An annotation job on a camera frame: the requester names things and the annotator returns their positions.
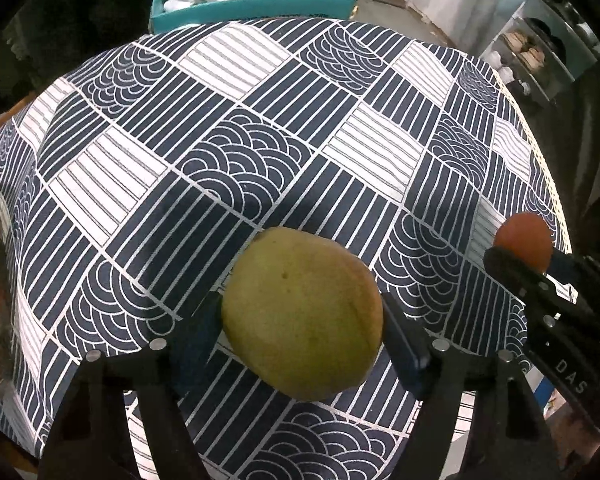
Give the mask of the small orange tangerine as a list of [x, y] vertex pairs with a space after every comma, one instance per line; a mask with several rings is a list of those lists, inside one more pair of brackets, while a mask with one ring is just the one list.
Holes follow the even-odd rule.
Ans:
[[528, 268], [544, 274], [553, 255], [552, 232], [538, 214], [513, 214], [496, 231], [494, 247], [503, 248]]

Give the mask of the large green mango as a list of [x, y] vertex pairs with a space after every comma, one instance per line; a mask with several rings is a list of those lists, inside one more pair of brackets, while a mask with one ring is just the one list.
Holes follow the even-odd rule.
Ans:
[[245, 366], [299, 401], [365, 382], [384, 324], [363, 261], [333, 240], [283, 226], [256, 235], [236, 260], [221, 315]]

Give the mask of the shoe rack with shoes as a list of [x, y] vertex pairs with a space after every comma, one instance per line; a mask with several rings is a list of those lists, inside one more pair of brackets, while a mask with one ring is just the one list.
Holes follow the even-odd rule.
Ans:
[[544, 105], [600, 59], [600, 40], [569, 0], [524, 0], [480, 58]]

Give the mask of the teal cardboard box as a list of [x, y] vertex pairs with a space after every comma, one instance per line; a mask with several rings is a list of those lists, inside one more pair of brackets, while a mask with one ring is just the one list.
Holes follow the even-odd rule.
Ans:
[[197, 3], [166, 12], [168, 0], [152, 0], [148, 20], [150, 34], [162, 34], [189, 24], [210, 24], [279, 16], [314, 16], [346, 20], [354, 14], [358, 0], [227, 0]]

